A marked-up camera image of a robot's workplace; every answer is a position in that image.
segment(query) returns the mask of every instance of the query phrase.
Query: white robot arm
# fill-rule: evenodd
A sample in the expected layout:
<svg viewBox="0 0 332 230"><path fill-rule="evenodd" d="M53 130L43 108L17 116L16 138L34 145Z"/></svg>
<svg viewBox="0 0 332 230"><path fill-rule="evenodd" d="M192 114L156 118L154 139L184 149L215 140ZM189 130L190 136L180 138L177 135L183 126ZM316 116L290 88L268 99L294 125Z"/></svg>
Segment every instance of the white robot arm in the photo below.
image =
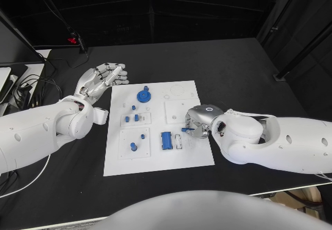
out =
<svg viewBox="0 0 332 230"><path fill-rule="evenodd" d="M83 138L94 123L105 124L108 111L92 104L107 88L128 84L124 67L124 64L105 63L89 69L73 96L0 117L0 173L30 165L63 144Z"/></svg>
<svg viewBox="0 0 332 230"><path fill-rule="evenodd" d="M252 116L264 116L257 121ZM332 122L247 114L213 105L189 109L186 133L206 138L209 131L223 157L294 173L332 173Z"/></svg>

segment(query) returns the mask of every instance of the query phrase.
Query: white board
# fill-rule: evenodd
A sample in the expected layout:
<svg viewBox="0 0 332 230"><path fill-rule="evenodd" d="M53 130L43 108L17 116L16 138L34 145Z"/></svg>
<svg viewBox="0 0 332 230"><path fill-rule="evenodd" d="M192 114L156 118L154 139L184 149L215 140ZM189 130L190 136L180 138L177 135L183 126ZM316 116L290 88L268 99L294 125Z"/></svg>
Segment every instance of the white board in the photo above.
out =
<svg viewBox="0 0 332 230"><path fill-rule="evenodd" d="M140 103L135 96L144 86L148 87L151 99ZM104 176L215 164L208 138L197 139L182 132L187 109L199 104L193 81L112 87ZM125 123L125 116L133 119L134 114L140 115L140 121ZM143 131L148 140L140 139ZM161 149L161 132L171 133L173 149ZM180 135L180 149L176 148L176 135ZM131 151L131 142L137 145L137 151Z"/></svg>

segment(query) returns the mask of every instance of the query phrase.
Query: monitor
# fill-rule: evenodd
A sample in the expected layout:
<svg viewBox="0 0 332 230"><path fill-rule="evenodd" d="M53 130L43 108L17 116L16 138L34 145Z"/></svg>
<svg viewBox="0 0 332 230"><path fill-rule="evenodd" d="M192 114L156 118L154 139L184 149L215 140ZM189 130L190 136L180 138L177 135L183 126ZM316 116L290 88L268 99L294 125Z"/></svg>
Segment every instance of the monitor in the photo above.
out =
<svg viewBox="0 0 332 230"><path fill-rule="evenodd" d="M0 66L43 63L43 58L0 16Z"/></svg>

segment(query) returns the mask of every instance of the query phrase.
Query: white cable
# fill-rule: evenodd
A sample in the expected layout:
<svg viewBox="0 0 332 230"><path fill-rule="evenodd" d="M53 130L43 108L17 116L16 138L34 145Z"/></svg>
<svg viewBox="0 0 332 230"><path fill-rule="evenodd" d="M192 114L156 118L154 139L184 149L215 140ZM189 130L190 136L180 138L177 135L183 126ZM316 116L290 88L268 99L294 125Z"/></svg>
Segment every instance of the white cable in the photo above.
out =
<svg viewBox="0 0 332 230"><path fill-rule="evenodd" d="M319 176L319 177L322 177L323 179L332 181L332 178L329 178L323 173L322 173L323 176L320 176L320 175L317 175L317 174L314 174L314 175Z"/></svg>
<svg viewBox="0 0 332 230"><path fill-rule="evenodd" d="M33 181L31 181L23 188L20 188L18 190L16 190L16 191L13 191L13 192L10 192L10 193L1 195L0 198L3 198L3 197L5 197L5 196L8 196L8 195L17 193L18 191L21 191L21 190L36 181L37 177L42 175L42 173L43 173L43 171L44 171L46 165L47 165L47 163L49 163L49 160L50 160L50 155L49 155L46 164L44 164L44 166L43 166L43 169L42 169L39 175L36 176L36 178L33 179Z"/></svg>
<svg viewBox="0 0 332 230"><path fill-rule="evenodd" d="M244 116L265 116L265 117L275 117L274 115L268 115L268 114L249 114L249 113L242 113L242 112L238 112L238 111L234 111L232 109L229 109L226 111L229 114L239 114L239 115L244 115Z"/></svg>

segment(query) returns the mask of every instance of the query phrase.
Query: black table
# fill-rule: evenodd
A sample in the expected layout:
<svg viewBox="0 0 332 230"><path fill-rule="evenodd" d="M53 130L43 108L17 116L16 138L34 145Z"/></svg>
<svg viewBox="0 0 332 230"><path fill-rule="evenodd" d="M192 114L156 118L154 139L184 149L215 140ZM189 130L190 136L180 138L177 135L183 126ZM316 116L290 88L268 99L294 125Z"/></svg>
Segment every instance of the black table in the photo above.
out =
<svg viewBox="0 0 332 230"><path fill-rule="evenodd" d="M85 56L70 48L53 50L49 58L65 58L76 65ZM89 61L78 68L68 68L63 61L52 62L63 96L73 94L88 68L115 62L125 64L131 84L195 80L202 104L213 104L223 110L306 117L287 83L275 82L271 77L277 69L254 38L92 47ZM56 101L57 90L47 85L44 103ZM94 106L109 109L109 101L111 89ZM314 175L231 163L212 138L215 166L102 177L107 129L107 125L94 125L83 139L65 144L52 154L36 182L0 200L1 229L104 217L138 201L179 191L257 194L327 182ZM18 170L11 190L31 181L44 162L46 159Z"/></svg>

